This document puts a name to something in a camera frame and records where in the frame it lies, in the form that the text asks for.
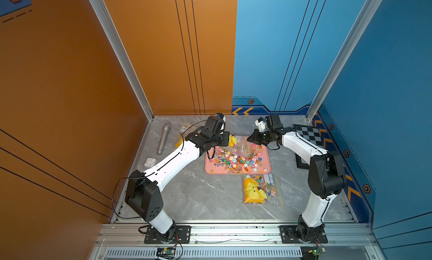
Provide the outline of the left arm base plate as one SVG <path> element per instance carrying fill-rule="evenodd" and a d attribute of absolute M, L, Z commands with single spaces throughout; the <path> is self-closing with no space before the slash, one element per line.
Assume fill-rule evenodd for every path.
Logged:
<path fill-rule="evenodd" d="M 151 226 L 146 230 L 145 244 L 189 244 L 191 237 L 191 226 L 189 225 L 175 225 L 172 226 L 165 234 L 157 231 L 156 228 Z"/>

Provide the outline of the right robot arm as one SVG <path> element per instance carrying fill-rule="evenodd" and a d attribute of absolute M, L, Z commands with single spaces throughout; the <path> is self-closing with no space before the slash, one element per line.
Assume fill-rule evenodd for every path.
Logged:
<path fill-rule="evenodd" d="M 342 156 L 328 151 L 300 136 L 291 127 L 283 127 L 278 115 L 261 117 L 247 141 L 268 146 L 275 142 L 300 156 L 308 165 L 308 186 L 311 190 L 306 209 L 299 216 L 294 237 L 303 243 L 325 235 L 324 218 L 328 209 L 347 185 Z"/>

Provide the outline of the yellow duck ziploc bag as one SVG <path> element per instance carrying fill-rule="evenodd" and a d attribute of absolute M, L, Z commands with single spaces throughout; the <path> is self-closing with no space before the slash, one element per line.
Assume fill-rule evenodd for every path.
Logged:
<path fill-rule="evenodd" d="M 259 146 L 247 141 L 247 136 L 230 135 L 226 150 L 234 155 L 249 157 L 258 151 Z"/>
<path fill-rule="evenodd" d="M 185 136 L 185 133 L 192 127 L 189 123 L 184 123 L 180 129 L 180 133 L 178 136 L 178 142 L 176 143 L 176 148 L 180 147 L 183 144 L 183 137 Z"/>
<path fill-rule="evenodd" d="M 244 204 L 283 206 L 275 174 L 243 175 L 241 183 Z"/>

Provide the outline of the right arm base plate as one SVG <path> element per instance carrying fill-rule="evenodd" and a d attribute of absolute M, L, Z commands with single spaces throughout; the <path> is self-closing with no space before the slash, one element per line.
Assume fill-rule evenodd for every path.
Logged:
<path fill-rule="evenodd" d="M 302 225 L 279 226 L 281 240 L 284 244 L 327 244 L 328 239 L 323 226 L 303 227 Z"/>

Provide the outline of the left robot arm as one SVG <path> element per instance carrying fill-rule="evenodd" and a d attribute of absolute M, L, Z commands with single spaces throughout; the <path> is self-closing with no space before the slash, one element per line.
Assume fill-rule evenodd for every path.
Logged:
<path fill-rule="evenodd" d="M 225 127 L 223 114 L 209 116 L 204 126 L 184 137 L 180 147 L 147 173 L 136 170 L 130 175 L 125 203 L 150 224 L 163 243 L 175 241 L 176 223 L 164 210 L 162 191 L 188 164 L 217 146 L 228 145 L 230 134 Z"/>

